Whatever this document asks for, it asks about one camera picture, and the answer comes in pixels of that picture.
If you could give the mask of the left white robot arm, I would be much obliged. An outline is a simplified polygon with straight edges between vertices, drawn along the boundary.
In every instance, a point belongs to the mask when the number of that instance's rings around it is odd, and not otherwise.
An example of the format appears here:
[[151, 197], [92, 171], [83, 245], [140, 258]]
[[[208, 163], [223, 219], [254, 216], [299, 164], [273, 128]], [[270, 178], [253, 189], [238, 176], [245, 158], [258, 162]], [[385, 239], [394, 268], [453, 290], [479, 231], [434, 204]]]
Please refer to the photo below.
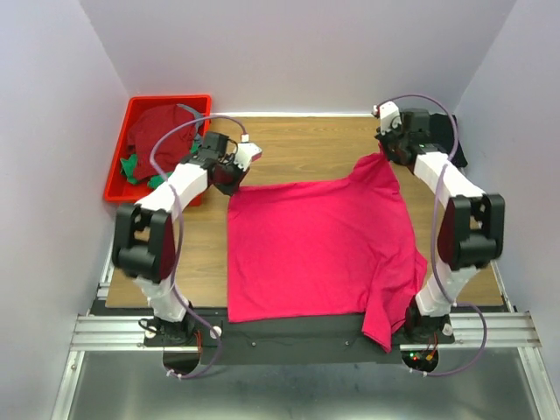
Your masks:
[[227, 196], [236, 193], [262, 153], [248, 135], [236, 143], [209, 132], [162, 185], [136, 203], [117, 208], [111, 260], [153, 311], [152, 318], [139, 323], [145, 345], [182, 347], [196, 337], [192, 304], [175, 281], [185, 232], [183, 210], [211, 186]]

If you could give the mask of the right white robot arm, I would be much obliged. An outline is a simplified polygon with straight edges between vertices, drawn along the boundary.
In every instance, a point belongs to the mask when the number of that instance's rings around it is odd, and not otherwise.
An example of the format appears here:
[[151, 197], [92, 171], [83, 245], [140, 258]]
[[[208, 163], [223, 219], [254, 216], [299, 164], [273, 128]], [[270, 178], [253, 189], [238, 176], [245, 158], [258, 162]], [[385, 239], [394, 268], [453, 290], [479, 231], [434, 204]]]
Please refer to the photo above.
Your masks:
[[432, 135], [427, 110], [401, 110], [388, 101], [374, 106], [372, 114], [380, 122], [375, 137], [388, 160], [422, 180], [434, 194], [435, 209], [444, 211], [432, 217], [432, 275], [411, 300], [402, 330], [413, 341], [451, 336], [449, 314], [460, 292], [501, 256], [505, 200], [484, 192], [453, 164]]

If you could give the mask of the pink t shirt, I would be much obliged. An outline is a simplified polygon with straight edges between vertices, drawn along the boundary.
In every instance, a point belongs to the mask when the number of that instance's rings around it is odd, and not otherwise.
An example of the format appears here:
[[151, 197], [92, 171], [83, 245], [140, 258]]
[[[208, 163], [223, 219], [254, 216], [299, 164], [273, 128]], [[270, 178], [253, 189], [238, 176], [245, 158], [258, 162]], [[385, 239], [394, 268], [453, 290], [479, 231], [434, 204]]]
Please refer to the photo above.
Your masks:
[[427, 262], [399, 182], [381, 153], [344, 178], [245, 186], [227, 209], [227, 308], [233, 323], [360, 313], [392, 346]]

